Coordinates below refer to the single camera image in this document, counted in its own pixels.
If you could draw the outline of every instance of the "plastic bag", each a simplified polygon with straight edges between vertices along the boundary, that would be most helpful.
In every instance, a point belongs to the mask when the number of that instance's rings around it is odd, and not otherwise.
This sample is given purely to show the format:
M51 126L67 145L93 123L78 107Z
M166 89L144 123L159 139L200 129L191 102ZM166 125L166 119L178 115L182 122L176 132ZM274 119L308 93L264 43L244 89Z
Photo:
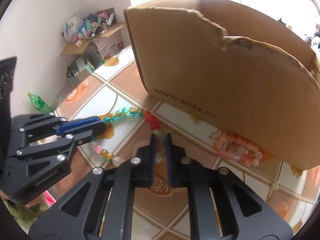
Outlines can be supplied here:
M83 20L79 17L73 17L64 23L63 36L67 42L72 43L76 37L79 27L83 24Z

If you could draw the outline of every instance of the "beaded bracelet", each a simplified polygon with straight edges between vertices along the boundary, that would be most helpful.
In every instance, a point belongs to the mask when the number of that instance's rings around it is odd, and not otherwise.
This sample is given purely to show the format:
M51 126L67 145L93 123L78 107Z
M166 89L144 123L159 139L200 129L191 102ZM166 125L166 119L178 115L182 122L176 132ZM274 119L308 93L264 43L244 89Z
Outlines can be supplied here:
M115 113L111 113L110 117L104 117L102 120L103 122L108 124L116 120L119 120L121 118L124 118L125 116L144 117L150 123L151 130L156 135L156 137L159 139L162 138L162 132L159 129L160 124L158 122L158 119L154 115L152 115L151 112L148 110L143 110L135 107L130 107L130 108L124 107L122 110L118 110ZM92 140L92 142L90 143L90 146L101 157L106 158L107 161L109 162L112 161L112 163L115 166L119 166L124 161L120 157L114 156L113 153L110 153L108 152L108 150L103 149L101 146L99 146L98 143L96 142L96 138ZM156 155L156 163L161 162L161 160L162 160L162 156L159 154Z
M226 149L223 149L226 142L234 144L237 151L233 152L232 150L227 151ZM257 167L263 157L263 154L257 145L231 133L223 132L213 144L213 148L218 151L220 157L244 163L247 167Z

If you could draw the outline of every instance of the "product box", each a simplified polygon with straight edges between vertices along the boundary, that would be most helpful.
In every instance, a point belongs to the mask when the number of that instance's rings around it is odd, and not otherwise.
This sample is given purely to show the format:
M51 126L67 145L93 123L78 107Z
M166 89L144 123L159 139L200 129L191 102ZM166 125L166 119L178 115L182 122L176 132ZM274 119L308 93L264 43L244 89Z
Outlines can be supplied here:
M108 38L95 38L82 53L95 67L105 59L110 59L124 48L121 32L117 31Z
M99 11L98 14L104 11L108 15L114 13L114 9L109 8ZM80 47L77 47L75 43L68 43L61 52L61 55L81 54L97 68L104 59L109 59L124 48L120 32L120 29L124 26L125 22L117 22L116 17L114 17L107 31L96 35L94 38L84 40Z
M73 84L79 85L83 80L90 76L94 70L95 68L90 61L81 56L70 64L70 67L68 67L67 70L67 77Z
M148 93L301 170L320 164L314 51L228 0L151 0L124 10Z

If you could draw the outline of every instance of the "green plastic bottle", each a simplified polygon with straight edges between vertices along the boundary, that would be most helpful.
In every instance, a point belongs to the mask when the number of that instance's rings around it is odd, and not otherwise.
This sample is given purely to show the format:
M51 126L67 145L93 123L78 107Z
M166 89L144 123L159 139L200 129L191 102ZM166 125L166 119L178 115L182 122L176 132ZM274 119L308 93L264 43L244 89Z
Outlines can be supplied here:
M31 104L41 113L49 113L53 112L53 109L43 101L43 99L39 95L34 95L31 93L27 93L30 98Z

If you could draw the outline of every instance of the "white wall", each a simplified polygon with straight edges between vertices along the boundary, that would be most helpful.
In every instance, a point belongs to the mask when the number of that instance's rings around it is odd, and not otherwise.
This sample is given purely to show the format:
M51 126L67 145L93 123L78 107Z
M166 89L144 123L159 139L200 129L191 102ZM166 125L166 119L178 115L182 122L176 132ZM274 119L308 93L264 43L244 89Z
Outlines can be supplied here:
M49 105L68 81L72 56L60 56L66 41L60 35L64 22L75 12L114 7L117 21L130 0L13 0L0 21L0 59L17 56L11 94L12 116L36 112L27 92L39 94ZM127 31L121 31L125 45Z

